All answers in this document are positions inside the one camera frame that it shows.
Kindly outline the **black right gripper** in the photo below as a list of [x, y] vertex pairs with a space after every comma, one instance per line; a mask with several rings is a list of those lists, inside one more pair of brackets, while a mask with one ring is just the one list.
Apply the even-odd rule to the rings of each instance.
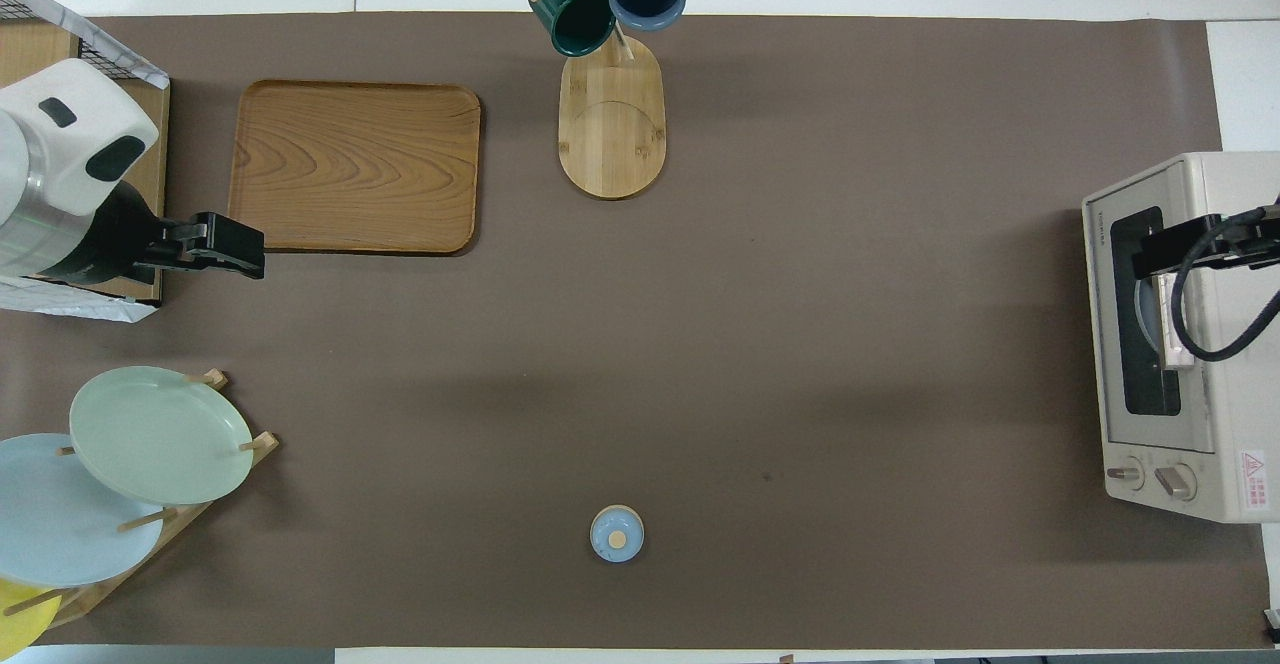
[[[1215, 226], [1215, 239], [1197, 249], [1196, 243]], [[1279, 205], [1245, 210], [1235, 216], [1201, 216], [1144, 235], [1133, 255], [1135, 278], [1178, 273], [1190, 255], [1190, 267], [1251, 267], [1279, 264]]]

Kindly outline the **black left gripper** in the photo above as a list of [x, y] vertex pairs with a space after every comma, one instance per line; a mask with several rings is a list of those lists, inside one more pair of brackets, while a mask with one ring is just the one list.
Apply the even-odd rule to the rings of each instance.
[[174, 271], [212, 267], [262, 280], [266, 275], [265, 235], [257, 228], [218, 212], [197, 212], [183, 221], [157, 217], [132, 267]]

